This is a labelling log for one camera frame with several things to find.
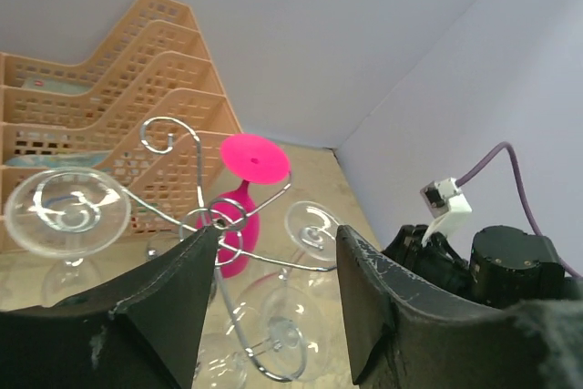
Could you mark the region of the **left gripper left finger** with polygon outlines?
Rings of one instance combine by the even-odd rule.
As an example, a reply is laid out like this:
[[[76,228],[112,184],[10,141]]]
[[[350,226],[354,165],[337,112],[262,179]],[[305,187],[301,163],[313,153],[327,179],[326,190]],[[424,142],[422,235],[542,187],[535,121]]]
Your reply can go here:
[[[191,387],[219,236],[200,229],[52,307],[2,312],[2,387]]]

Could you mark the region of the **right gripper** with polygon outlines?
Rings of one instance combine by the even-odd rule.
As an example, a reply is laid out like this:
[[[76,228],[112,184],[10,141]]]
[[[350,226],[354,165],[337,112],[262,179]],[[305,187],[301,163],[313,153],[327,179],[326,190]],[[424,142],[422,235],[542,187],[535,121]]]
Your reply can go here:
[[[457,254],[440,232],[422,243],[427,229],[427,225],[402,226],[382,254],[445,291],[469,296],[468,261]]]

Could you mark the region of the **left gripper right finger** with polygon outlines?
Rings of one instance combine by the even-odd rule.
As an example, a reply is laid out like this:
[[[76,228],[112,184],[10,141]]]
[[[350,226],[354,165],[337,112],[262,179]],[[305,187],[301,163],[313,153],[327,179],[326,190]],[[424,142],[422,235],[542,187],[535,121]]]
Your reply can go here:
[[[361,388],[579,388],[582,303],[498,310],[438,288],[349,225],[336,253],[349,363]]]

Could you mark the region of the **clear back wine glass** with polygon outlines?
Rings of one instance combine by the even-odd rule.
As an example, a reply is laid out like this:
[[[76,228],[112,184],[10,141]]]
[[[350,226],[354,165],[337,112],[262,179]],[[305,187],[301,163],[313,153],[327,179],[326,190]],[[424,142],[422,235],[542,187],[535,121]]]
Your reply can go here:
[[[200,338],[192,388],[241,389],[247,367],[239,347],[224,333],[206,333]]]

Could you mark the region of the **clear wine glass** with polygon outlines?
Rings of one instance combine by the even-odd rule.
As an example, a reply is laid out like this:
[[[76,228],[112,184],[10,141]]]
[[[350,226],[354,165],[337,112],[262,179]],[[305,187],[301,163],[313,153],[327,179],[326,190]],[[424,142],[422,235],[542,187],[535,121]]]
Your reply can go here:
[[[131,202],[108,174],[62,167],[21,182],[4,212],[9,237],[25,251],[54,262],[40,292],[41,305],[52,307],[104,281],[92,257],[122,236]]]
[[[192,388],[241,389],[247,367],[239,347],[224,333],[206,333],[200,338]]]

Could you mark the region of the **clear champagne flute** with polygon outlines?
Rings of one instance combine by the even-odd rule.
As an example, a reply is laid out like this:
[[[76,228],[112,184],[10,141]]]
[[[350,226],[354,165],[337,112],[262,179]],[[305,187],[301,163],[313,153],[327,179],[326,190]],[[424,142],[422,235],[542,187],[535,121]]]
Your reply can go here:
[[[316,202],[292,204],[284,217],[284,228],[296,245],[292,266],[271,267],[236,299],[235,316],[253,351],[270,371],[292,381],[309,382],[324,374],[332,336],[315,293],[329,274],[295,266],[333,266],[339,225]]]

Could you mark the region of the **pink plastic goblet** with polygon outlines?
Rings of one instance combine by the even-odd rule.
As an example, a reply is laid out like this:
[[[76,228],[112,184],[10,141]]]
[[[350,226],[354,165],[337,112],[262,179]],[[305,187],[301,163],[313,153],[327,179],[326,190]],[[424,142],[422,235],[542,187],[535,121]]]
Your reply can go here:
[[[241,178],[238,188],[224,192],[219,198],[237,201],[246,212],[252,212],[257,206],[250,195],[250,184],[271,185],[284,180],[291,170],[290,161],[284,150],[274,142],[258,135],[240,133],[225,139],[220,145],[220,157],[225,167],[235,176]],[[231,220],[238,220],[241,211],[228,202],[218,202],[213,210],[223,213]],[[212,213],[213,219],[227,220],[219,213]],[[254,251],[260,234],[259,213],[251,215],[240,230],[242,248]],[[224,242],[233,248],[239,247],[237,231],[227,231]],[[230,261],[234,251],[219,249],[219,262]],[[240,255],[233,262],[220,266],[223,278],[228,279],[242,273],[249,263],[249,257]]]

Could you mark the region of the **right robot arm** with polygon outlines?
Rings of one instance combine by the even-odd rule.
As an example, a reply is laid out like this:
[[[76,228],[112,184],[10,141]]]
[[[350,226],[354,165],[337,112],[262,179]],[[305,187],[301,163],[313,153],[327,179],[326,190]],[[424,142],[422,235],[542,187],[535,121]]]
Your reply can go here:
[[[505,309],[521,301],[582,300],[582,280],[566,275],[552,241],[509,226],[475,234],[468,260],[441,232],[404,225],[383,254],[433,285],[469,301]]]

